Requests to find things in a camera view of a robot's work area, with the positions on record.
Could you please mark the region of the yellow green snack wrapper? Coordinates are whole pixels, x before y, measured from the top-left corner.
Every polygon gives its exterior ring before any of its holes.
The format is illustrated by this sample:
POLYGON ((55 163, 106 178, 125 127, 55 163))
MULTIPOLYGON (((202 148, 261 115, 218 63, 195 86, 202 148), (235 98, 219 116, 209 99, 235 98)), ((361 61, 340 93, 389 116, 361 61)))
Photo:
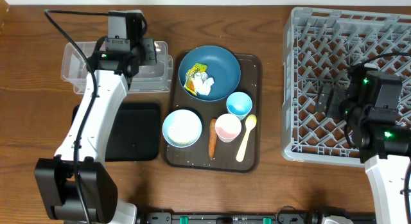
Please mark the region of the yellow green snack wrapper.
POLYGON ((206 64, 196 63, 191 69, 186 73, 186 82, 184 88, 194 96, 197 96, 197 90, 195 88, 195 75, 197 73, 205 73, 207 70, 206 64))

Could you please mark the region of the dark blue plate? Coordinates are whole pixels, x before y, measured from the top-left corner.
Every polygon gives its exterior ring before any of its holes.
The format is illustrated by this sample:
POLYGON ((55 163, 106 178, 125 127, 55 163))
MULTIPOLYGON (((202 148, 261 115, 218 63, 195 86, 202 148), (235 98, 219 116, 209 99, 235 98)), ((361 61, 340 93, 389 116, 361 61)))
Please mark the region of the dark blue plate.
POLYGON ((178 82, 184 87, 186 73, 196 63, 207 65, 208 77, 214 84, 208 95, 194 96, 183 89, 189 96, 200 101, 219 101, 232 94, 241 79, 241 68, 237 58, 227 49, 220 46, 200 46, 189 51, 179 64, 178 82))

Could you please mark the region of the light blue plastic cup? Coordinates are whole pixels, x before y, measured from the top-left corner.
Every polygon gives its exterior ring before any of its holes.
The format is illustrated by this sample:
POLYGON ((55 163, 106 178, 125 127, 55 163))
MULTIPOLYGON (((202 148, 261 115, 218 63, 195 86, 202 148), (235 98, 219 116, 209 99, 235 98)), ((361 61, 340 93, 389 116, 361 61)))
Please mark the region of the light blue plastic cup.
POLYGON ((236 116, 239 120, 246 118, 252 110, 252 99, 244 92, 233 92, 226 101, 228 113, 236 116))

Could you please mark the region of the pink plastic cup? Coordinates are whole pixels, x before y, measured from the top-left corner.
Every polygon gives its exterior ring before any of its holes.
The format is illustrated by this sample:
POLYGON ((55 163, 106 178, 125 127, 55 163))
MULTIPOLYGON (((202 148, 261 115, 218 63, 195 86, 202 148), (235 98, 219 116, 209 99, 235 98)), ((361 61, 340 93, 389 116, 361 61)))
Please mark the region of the pink plastic cup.
POLYGON ((215 130, 222 142, 231 142, 240 134, 241 121, 232 114, 221 115, 215 123, 215 130))

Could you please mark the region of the white tissue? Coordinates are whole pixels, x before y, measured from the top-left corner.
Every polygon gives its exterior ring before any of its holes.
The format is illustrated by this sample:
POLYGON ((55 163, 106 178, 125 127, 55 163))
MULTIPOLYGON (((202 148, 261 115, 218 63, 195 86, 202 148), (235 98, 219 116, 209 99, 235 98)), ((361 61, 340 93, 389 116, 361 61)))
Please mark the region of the white tissue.
POLYGON ((211 91, 211 87, 214 84, 214 79, 212 77, 208 77, 206 72, 195 73, 192 81, 196 94, 202 96, 208 96, 211 91))

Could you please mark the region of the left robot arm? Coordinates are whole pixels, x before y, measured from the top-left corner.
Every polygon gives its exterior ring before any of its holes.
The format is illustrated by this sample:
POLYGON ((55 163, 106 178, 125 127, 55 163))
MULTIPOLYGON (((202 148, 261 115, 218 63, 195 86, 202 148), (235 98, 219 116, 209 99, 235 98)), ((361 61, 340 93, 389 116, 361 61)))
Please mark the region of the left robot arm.
POLYGON ((100 38, 86 60, 91 72, 70 130, 51 159, 41 158, 35 179, 50 219, 66 223, 136 223, 137 207, 118 197, 106 162, 152 160, 159 152, 160 110, 125 103, 138 67, 156 61, 154 43, 128 51, 100 38))

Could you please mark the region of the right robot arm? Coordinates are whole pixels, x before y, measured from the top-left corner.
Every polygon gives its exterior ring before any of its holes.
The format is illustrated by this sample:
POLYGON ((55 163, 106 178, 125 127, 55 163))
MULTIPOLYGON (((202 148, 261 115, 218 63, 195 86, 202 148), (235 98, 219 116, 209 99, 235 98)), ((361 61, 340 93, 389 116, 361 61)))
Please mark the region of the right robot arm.
POLYGON ((358 148, 374 199, 377 223, 410 223, 410 129, 396 119, 401 78, 358 64, 348 88, 324 84, 317 112, 345 121, 344 135, 358 148))

